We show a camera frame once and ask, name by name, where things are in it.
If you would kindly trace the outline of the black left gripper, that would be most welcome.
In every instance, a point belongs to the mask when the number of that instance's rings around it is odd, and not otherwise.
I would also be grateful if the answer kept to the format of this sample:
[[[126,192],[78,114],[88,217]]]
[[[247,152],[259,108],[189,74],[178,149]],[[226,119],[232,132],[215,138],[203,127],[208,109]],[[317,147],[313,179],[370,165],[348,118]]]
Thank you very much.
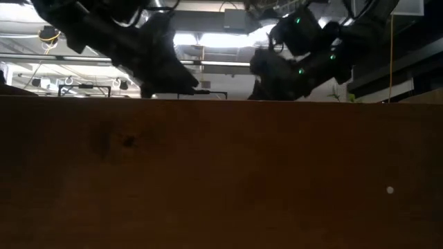
[[[153,14],[140,27],[116,26],[114,65],[141,81],[142,98],[157,93],[192,95],[199,81],[177,59],[171,16]]]

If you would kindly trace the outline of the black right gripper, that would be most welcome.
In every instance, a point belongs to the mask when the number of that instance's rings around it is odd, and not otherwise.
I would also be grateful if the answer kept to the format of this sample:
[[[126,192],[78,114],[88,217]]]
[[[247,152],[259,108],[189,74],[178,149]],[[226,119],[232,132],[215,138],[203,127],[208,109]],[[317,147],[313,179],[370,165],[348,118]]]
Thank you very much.
[[[248,100],[297,100],[308,97],[326,81],[341,72],[341,55],[337,50],[310,53],[295,62],[284,59],[269,50],[256,50],[250,60],[250,72],[256,76]]]

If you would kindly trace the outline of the wooden three-compartment tea box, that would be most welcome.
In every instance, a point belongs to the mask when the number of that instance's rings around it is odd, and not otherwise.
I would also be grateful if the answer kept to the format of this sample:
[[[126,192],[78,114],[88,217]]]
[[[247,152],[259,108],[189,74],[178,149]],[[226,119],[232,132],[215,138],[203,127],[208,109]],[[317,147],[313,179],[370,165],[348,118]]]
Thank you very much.
[[[0,97],[0,249],[443,249],[443,105]]]

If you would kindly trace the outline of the bright ceiling light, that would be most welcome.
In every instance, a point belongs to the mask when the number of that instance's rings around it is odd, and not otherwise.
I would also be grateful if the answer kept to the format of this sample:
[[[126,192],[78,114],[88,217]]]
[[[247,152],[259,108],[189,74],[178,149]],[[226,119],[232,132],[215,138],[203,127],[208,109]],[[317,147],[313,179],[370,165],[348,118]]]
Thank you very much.
[[[192,33],[177,33],[173,42],[175,46],[199,45],[208,48],[245,48],[265,46],[268,42],[268,34],[275,24],[258,28],[247,35],[235,35],[230,33],[203,33],[198,36]]]

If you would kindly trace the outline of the grey ceiling junction box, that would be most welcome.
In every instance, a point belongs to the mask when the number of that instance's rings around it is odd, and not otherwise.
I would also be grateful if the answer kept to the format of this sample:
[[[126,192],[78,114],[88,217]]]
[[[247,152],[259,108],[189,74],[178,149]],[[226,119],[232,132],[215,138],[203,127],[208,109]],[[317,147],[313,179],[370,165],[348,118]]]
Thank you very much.
[[[224,10],[224,28],[243,30],[246,27],[246,12],[238,9]]]

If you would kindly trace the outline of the small green potted plant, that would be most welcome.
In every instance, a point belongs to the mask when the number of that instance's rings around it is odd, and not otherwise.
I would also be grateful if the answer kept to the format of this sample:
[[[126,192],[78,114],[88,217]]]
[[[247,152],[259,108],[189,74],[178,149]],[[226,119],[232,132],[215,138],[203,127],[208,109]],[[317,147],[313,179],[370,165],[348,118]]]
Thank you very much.
[[[355,95],[349,93],[345,87],[341,86],[333,86],[328,97],[341,103],[357,103]]]

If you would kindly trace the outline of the white ceiling panel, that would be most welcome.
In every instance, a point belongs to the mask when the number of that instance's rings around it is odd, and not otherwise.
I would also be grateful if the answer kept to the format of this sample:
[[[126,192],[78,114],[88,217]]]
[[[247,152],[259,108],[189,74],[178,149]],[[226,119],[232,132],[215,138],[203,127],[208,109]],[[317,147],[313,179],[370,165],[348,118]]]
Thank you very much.
[[[424,0],[399,0],[392,15],[424,16]]]

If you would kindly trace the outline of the grey ceiling rail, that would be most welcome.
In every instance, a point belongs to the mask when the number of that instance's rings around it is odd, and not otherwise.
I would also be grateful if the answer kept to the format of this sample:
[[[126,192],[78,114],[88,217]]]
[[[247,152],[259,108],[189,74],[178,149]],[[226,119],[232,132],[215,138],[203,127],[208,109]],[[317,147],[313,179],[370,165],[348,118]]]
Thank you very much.
[[[82,56],[66,56],[66,55],[31,55],[31,54],[15,54],[0,53],[0,60],[3,61],[45,61],[45,62],[75,62],[75,63],[95,63],[95,64],[111,64],[112,61],[106,57],[82,57]],[[231,67],[249,67],[248,62],[222,62],[222,61],[201,61],[201,60],[181,60],[183,65],[193,66],[231,66]]]

